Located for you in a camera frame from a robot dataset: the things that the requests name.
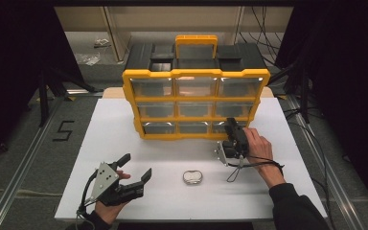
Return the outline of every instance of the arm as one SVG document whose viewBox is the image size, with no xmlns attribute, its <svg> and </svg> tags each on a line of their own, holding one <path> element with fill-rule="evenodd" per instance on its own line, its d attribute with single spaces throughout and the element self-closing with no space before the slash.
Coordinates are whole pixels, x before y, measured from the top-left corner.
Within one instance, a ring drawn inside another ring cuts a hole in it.
<svg viewBox="0 0 368 230">
<path fill-rule="evenodd" d="M 123 171 L 117 171 L 117 174 L 122 179 L 129 179 L 130 174 L 126 174 Z M 95 210 L 89 215 L 89 218 L 83 223 L 73 223 L 69 225 L 66 230 L 108 230 L 112 227 L 113 221 L 118 217 L 122 209 L 127 203 L 122 203 L 117 206 L 105 206 L 100 201 L 95 203 Z"/>
<path fill-rule="evenodd" d="M 244 128 L 251 164 L 272 160 L 271 143 L 259 135 L 256 128 Z M 266 183 L 273 200 L 273 217 L 276 229 L 329 229 L 327 222 L 305 195 L 299 196 L 292 184 L 286 183 L 280 170 L 274 165 L 261 165 L 256 168 Z"/>
</svg>

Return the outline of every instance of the wrist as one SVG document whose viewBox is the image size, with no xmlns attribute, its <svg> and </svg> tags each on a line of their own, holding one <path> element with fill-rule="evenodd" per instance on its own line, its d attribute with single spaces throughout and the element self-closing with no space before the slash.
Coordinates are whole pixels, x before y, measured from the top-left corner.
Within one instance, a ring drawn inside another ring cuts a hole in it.
<svg viewBox="0 0 368 230">
<path fill-rule="evenodd" d="M 107 224 L 111 225 L 111 224 L 115 221 L 116 217 L 118 217 L 118 214 L 102 213 L 102 214 L 100 215 L 100 217 L 101 217 L 101 219 L 102 219 L 105 223 L 107 223 Z"/>
<path fill-rule="evenodd" d="M 267 187 L 286 183 L 280 169 L 274 165 L 263 165 L 258 168 L 259 175 L 262 177 Z"/>
</svg>

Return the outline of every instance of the person's right hand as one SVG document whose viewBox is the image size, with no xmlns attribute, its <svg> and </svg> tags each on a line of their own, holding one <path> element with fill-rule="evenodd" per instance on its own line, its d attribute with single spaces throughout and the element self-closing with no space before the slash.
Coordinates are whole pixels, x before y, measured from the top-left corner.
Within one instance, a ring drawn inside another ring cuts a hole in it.
<svg viewBox="0 0 368 230">
<path fill-rule="evenodd" d="M 256 128 L 244 127 L 243 131 L 249 144 L 249 155 L 247 156 L 247 160 L 250 164 L 273 160 L 271 143 L 261 136 Z M 275 165 L 265 164 L 255 168 L 264 179 L 268 188 L 286 183 L 279 168 Z"/>
</svg>

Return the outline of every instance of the finger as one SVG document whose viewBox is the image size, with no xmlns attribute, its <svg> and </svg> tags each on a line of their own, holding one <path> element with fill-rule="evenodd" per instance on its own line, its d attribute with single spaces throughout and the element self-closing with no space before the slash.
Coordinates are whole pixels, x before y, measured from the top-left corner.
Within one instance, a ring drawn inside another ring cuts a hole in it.
<svg viewBox="0 0 368 230">
<path fill-rule="evenodd" d="M 261 136 L 262 142 L 264 143 L 264 149 L 269 154 L 269 159 L 273 159 L 273 152 L 271 150 L 271 142 L 269 142 L 265 137 Z"/>
<path fill-rule="evenodd" d="M 254 141 L 254 137 L 253 137 L 253 134 L 252 134 L 252 132 L 250 131 L 250 129 L 249 128 L 247 128 L 247 127 L 244 127 L 243 128 L 243 131 L 244 131 L 244 134 L 246 135 L 246 137 L 247 137 L 247 140 L 249 140 L 249 141 Z"/>
<path fill-rule="evenodd" d="M 116 173 L 121 177 L 121 179 L 129 179 L 131 177 L 130 174 L 124 173 L 124 171 L 116 171 Z"/>
<path fill-rule="evenodd" d="M 262 143 L 261 136 L 259 135 L 259 132 L 256 128 L 250 128 L 250 132 L 253 135 L 253 141 L 254 143 L 260 145 Z"/>
</svg>

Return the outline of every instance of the black cable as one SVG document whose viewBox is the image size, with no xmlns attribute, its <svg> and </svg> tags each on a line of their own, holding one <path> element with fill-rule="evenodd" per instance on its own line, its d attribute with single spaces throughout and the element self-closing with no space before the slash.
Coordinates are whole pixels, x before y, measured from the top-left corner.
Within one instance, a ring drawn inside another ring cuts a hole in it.
<svg viewBox="0 0 368 230">
<path fill-rule="evenodd" d="M 243 39 L 243 41 L 244 41 L 244 43 L 248 43 L 247 42 L 247 40 L 244 38 L 244 36 L 242 35 L 242 33 L 239 33 L 239 35 L 241 36 L 241 38 Z M 273 66 L 276 66 L 276 64 L 273 62 L 273 61 L 271 61 L 271 60 L 269 60 L 269 59 L 267 59 L 266 57 L 264 57 L 264 56 L 262 56 L 262 58 L 265 60 L 265 61 L 267 61 L 268 63 L 270 63 L 270 64 L 272 64 Z"/>
<path fill-rule="evenodd" d="M 280 43 L 282 43 L 282 39 L 280 39 L 280 37 L 277 35 L 277 33 L 274 33 L 277 36 L 277 39 L 279 39 Z"/>
<path fill-rule="evenodd" d="M 277 163 L 274 160 L 263 158 L 263 157 L 259 157 L 259 156 L 252 156 L 252 155 L 247 155 L 246 157 L 248 157 L 248 158 L 255 158 L 255 159 L 261 159 L 261 160 L 265 160 L 265 161 L 264 162 L 254 163 L 254 164 L 246 164 L 246 165 L 234 165 L 234 164 L 228 163 L 228 166 L 235 167 L 236 169 L 229 175 L 229 177 L 226 179 L 226 182 L 228 182 L 228 183 L 234 182 L 236 180 L 236 178 L 238 177 L 239 171 L 241 169 L 243 169 L 243 168 L 257 167 L 257 166 L 261 166 L 261 165 L 274 165 L 274 166 L 276 166 L 279 169 L 280 173 L 282 175 L 284 175 L 283 174 L 283 167 L 284 167 L 284 165 L 282 166 L 282 165 L 280 165 L 279 163 Z"/>
<path fill-rule="evenodd" d="M 241 24 L 241 17 L 242 17 L 242 15 L 243 15 L 243 13 L 242 13 L 242 11 L 243 11 L 243 7 L 241 7 L 241 12 L 239 13 L 239 17 L 238 17 L 238 24 L 237 24 L 237 27 L 236 27 L 236 32 L 235 32 L 235 40 L 234 40 L 234 45 L 235 45 L 235 42 L 237 42 L 238 40 L 236 39 L 237 38 L 237 34 L 238 34 L 238 29 L 240 28 L 240 24 Z"/>
<path fill-rule="evenodd" d="M 266 6 L 264 6 L 264 7 L 262 8 L 262 11 L 263 11 L 263 23 L 262 23 L 262 27 L 263 27 L 263 29 L 264 29 L 265 42 L 266 42 L 267 44 L 269 44 L 269 45 L 270 45 L 271 50 L 273 51 L 274 55 L 277 57 L 276 51 L 273 49 L 273 46 L 271 45 L 271 42 L 270 42 L 270 40 L 268 39 L 268 37 L 267 37 L 267 35 L 266 35 L 266 33 L 265 33 L 265 16 L 266 16 L 266 14 L 267 14 L 267 7 L 266 7 Z"/>
<path fill-rule="evenodd" d="M 318 109 L 318 107 L 308 107 L 307 109 Z M 289 120 L 289 119 L 290 119 L 290 118 L 292 118 L 294 115 L 297 115 L 298 113 L 300 113 L 300 112 L 301 112 L 301 108 L 292 108 L 292 109 L 284 110 L 283 112 L 284 112 L 284 113 L 286 113 L 286 112 L 291 112 L 290 114 L 288 114 L 288 115 L 286 116 L 286 120 Z M 316 115 L 311 114 L 311 113 L 308 113 L 308 114 L 309 114 L 309 115 L 311 115 L 311 116 L 317 117 L 317 118 L 321 118 L 321 117 L 316 116 Z"/>
<path fill-rule="evenodd" d="M 244 43 L 247 43 L 246 39 L 244 39 L 242 33 L 239 33 L 239 35 L 241 36 L 241 38 L 243 39 Z"/>
<path fill-rule="evenodd" d="M 258 44 L 262 44 L 262 45 L 264 45 L 264 46 L 267 46 L 268 44 L 267 43 L 263 43 L 263 42 L 261 42 L 261 41 L 258 41 L 258 39 L 256 39 L 256 37 L 254 37 L 253 35 L 252 35 L 252 33 L 250 33 L 250 32 L 248 32 L 249 33 L 249 36 L 253 39 L 253 40 L 255 40 L 256 41 L 256 43 L 258 43 Z M 270 46 L 270 48 L 272 48 L 272 49 L 276 49 L 276 50 L 280 50 L 280 48 L 279 47 L 276 47 L 276 46 Z"/>
<path fill-rule="evenodd" d="M 260 28 L 260 33 L 259 33 L 259 37 L 258 37 L 258 42 L 260 41 L 260 37 L 261 37 L 261 35 L 262 34 L 264 34 L 264 36 L 265 36 L 265 40 L 266 40 L 266 42 L 267 42 L 267 36 L 265 35 L 265 31 L 264 31 L 264 29 L 263 29 L 263 27 L 262 27 L 262 24 L 260 23 L 260 20 L 259 20 L 259 18 L 258 18 L 258 16 L 256 15 L 256 13 L 255 13 L 255 10 L 254 10 L 254 8 L 252 7 L 252 11 L 253 11 L 253 14 L 254 14 L 254 16 L 255 16 L 255 18 L 256 18 L 256 21 L 258 22 L 258 25 L 259 25 L 259 28 Z M 268 52 L 270 53 L 270 55 L 271 55 L 271 58 L 273 59 L 273 60 L 275 60 L 275 58 L 273 57 L 273 55 L 271 54 L 271 52 L 270 52 L 270 49 L 268 48 L 268 43 L 267 43 L 267 50 L 268 50 Z"/>
<path fill-rule="evenodd" d="M 92 175 L 89 176 L 88 181 L 86 182 L 85 188 L 82 192 L 80 207 L 77 210 L 77 214 L 82 215 L 86 219 L 88 218 L 88 214 L 86 213 L 86 206 L 90 205 L 90 204 L 85 205 L 86 193 L 88 192 L 88 188 L 89 188 L 89 185 L 91 184 L 91 182 L 95 179 L 95 177 L 97 177 L 97 172 L 98 172 L 98 170 L 95 170 L 94 173 L 92 173 Z"/>
<path fill-rule="evenodd" d="M 325 186 L 321 183 L 321 182 L 319 182 L 317 179 L 315 179 L 315 178 L 313 178 L 313 177 L 310 177 L 310 179 L 313 181 L 313 182 L 315 182 L 315 183 L 317 183 L 321 188 L 322 188 L 322 190 L 324 191 L 324 194 L 326 194 L 326 189 L 325 189 Z"/>
<path fill-rule="evenodd" d="M 288 122 L 288 123 L 291 124 L 291 125 L 295 125 L 295 126 L 298 126 L 300 128 L 303 128 L 315 140 L 315 142 L 317 143 L 317 145 L 318 145 L 318 147 L 321 151 L 322 162 L 323 162 L 323 166 L 324 166 L 324 185 L 323 185 L 323 188 L 324 188 L 324 192 L 325 192 L 326 204 L 328 206 L 327 207 L 327 212 L 328 212 L 328 216 L 330 218 L 330 223 L 331 223 L 332 228 L 336 229 L 336 227 L 334 226 L 334 219 L 333 219 L 333 216 L 332 216 L 332 213 L 331 213 L 331 203 L 330 203 L 329 185 L 328 185 L 328 172 L 327 172 L 327 164 L 325 162 L 325 152 L 322 150 L 322 146 L 319 143 L 318 139 L 315 137 L 315 135 L 309 129 L 307 129 L 306 127 L 301 126 L 299 124 L 296 124 L 296 123 L 292 123 L 292 122 Z"/>
</svg>

